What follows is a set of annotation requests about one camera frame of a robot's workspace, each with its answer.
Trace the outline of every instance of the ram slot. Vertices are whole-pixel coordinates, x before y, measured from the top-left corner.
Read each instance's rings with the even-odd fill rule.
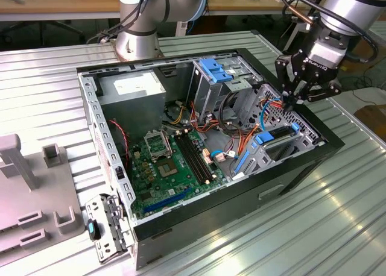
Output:
[[[190,139],[187,136],[181,136],[175,138],[175,140],[198,182],[200,184],[205,184],[207,180],[212,180],[210,172],[204,161],[198,155]]]
[[[186,146],[190,149],[192,155],[195,157],[197,163],[200,165],[200,170],[204,172],[206,179],[212,181],[212,174],[209,172],[204,160],[200,157],[189,137],[185,136],[183,140],[185,141]]]

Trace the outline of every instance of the blue drive bay bracket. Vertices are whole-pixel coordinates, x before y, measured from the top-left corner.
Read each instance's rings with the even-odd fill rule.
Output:
[[[212,58],[202,59],[200,60],[200,64],[214,83],[226,82],[233,79],[233,77],[227,74],[221,65]]]

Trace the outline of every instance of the motherboard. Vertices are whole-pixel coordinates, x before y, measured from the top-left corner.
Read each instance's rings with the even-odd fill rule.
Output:
[[[227,182],[215,163],[205,161],[204,143],[196,131],[171,136],[153,132],[129,149],[133,154],[131,185],[136,193],[131,209],[137,219]]]

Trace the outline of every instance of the desk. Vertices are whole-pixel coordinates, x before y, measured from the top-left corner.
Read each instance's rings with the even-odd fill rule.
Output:
[[[275,0],[209,0],[210,15],[281,14],[284,4]]]
[[[167,56],[248,48],[273,72],[279,54],[250,32],[161,38],[160,48]],[[9,131],[4,125],[22,134],[24,155],[53,142],[64,146],[83,211],[86,201],[110,188],[87,128],[75,68],[117,61],[110,44],[0,52],[0,134]],[[384,275],[385,145],[333,99],[309,108],[346,145],[295,190],[259,210],[138,272],[127,254],[101,266],[85,231],[1,267],[0,275]]]
[[[275,0],[209,0],[210,15],[279,14]],[[0,0],[0,21],[119,18],[118,0]]]

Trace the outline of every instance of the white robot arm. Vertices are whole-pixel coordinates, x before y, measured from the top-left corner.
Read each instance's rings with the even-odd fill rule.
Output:
[[[206,0],[119,1],[121,26],[115,46],[121,59],[128,61],[159,55],[158,23],[196,20],[206,6]]]

